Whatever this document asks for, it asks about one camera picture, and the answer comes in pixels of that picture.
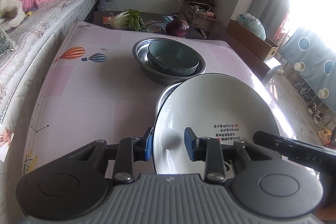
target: blue striped balloon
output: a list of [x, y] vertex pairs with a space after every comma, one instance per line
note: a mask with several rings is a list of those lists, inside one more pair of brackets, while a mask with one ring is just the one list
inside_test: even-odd
[[91, 55], [89, 58], [82, 58], [82, 61], [87, 61], [87, 60], [91, 60], [93, 62], [97, 62], [97, 63], [101, 63], [107, 60], [107, 56], [105, 54], [101, 54], [101, 53], [96, 53]]

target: pink tablecloth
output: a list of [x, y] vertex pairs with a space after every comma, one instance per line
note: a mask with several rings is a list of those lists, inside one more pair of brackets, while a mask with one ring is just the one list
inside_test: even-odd
[[[169, 36], [109, 30], [86, 22], [73, 25], [36, 102], [23, 173], [93, 140], [118, 143], [125, 137], [142, 136], [154, 125], [156, 100], [165, 85], [148, 78], [132, 55], [133, 45], [147, 37]], [[206, 73], [232, 75], [250, 85], [269, 105], [280, 134], [294, 137], [264, 86], [226, 42], [169, 38], [198, 51], [206, 62]], [[154, 169], [152, 163], [137, 162], [135, 171]]]

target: white plate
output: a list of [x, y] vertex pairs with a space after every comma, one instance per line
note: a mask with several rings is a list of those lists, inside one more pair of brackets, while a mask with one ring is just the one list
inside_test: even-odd
[[[204, 162], [189, 160], [184, 145], [186, 127], [197, 137], [219, 138], [221, 144], [229, 145], [235, 139], [253, 143], [258, 130], [279, 136], [276, 121], [258, 93], [241, 80], [218, 73], [186, 80], [163, 104], [154, 126], [153, 158], [158, 174], [203, 175]], [[234, 176], [232, 168], [226, 176]]]

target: orange striped balloon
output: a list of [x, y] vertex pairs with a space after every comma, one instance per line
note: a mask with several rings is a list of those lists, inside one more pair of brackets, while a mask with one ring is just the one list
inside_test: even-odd
[[85, 54], [85, 49], [83, 47], [72, 47], [63, 53], [59, 58], [55, 60], [57, 62], [59, 59], [77, 59]]

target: leafy green vegetable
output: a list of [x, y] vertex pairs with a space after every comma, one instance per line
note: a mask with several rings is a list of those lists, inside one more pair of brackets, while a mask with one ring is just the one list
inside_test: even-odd
[[140, 12], [134, 9], [128, 9], [116, 15], [112, 19], [111, 25], [117, 30], [152, 32], [150, 29], [145, 28]]

